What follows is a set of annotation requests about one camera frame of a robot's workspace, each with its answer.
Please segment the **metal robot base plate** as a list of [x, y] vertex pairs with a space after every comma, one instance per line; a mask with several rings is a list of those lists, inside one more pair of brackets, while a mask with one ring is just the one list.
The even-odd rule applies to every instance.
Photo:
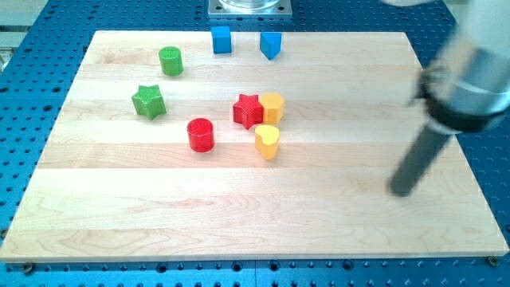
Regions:
[[206, 0], [208, 18], [290, 18], [290, 0]]

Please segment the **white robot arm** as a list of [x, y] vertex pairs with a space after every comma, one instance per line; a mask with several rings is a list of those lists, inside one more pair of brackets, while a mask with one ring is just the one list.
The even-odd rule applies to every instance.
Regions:
[[422, 71], [425, 130], [481, 132], [509, 110], [509, 0], [469, 1], [464, 21]]

